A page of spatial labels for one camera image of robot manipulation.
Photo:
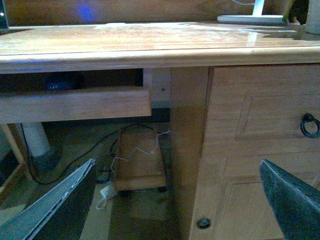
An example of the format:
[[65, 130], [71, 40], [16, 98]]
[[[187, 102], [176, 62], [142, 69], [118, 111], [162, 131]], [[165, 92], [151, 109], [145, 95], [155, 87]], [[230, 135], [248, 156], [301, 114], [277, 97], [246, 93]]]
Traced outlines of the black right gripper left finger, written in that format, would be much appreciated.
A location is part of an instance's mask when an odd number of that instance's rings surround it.
[[2, 240], [78, 240], [96, 186], [96, 161], [81, 167], [0, 226]]

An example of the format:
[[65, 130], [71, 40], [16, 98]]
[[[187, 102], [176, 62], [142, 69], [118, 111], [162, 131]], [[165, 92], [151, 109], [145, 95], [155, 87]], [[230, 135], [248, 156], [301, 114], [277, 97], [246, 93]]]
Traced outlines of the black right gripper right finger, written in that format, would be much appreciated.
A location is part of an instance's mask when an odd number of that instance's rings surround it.
[[263, 159], [259, 174], [264, 194], [286, 240], [320, 238], [320, 191]]

